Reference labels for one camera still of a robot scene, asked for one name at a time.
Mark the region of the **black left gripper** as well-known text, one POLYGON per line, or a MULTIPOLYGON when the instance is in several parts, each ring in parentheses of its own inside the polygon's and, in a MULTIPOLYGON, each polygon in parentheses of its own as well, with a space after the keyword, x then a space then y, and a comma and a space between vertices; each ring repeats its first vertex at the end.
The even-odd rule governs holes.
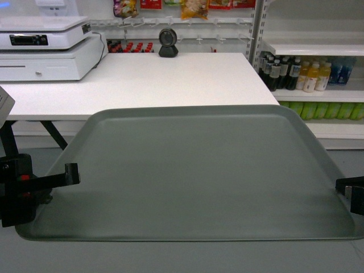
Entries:
POLYGON ((65 164, 64 173, 37 178, 29 154, 1 157, 1 225, 33 221, 37 208, 52 201, 50 189, 79 183, 77 163, 65 164))

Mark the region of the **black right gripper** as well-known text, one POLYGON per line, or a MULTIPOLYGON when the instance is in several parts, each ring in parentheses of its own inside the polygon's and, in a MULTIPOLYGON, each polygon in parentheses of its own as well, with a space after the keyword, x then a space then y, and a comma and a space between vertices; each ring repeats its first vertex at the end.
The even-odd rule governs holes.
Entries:
POLYGON ((350 211, 363 215, 363 176, 347 177, 336 180, 336 192, 350 200, 350 211))

